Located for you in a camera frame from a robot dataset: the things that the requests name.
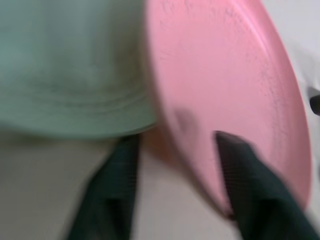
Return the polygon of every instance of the dark object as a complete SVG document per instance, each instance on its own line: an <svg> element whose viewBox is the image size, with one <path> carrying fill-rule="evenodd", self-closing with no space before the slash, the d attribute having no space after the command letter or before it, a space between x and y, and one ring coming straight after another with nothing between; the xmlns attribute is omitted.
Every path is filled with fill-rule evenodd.
<svg viewBox="0 0 320 240"><path fill-rule="evenodd" d="M139 142L138 135L120 140L93 176L67 240L130 239Z"/></svg>
<svg viewBox="0 0 320 240"><path fill-rule="evenodd" d="M310 107L314 114L320 116L320 95L313 96L312 98L310 98Z"/></svg>
<svg viewBox="0 0 320 240"><path fill-rule="evenodd" d="M244 240L320 240L281 180L241 138L216 132L234 219Z"/></svg>

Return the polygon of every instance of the pink frisbee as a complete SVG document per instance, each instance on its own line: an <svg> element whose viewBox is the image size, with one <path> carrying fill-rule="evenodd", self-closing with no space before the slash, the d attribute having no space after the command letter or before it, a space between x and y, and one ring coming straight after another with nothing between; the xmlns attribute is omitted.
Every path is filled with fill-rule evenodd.
<svg viewBox="0 0 320 240"><path fill-rule="evenodd" d="M285 48L258 0L147 0L146 63L160 124L201 193L230 205L214 131L253 143L305 208L311 151Z"/></svg>

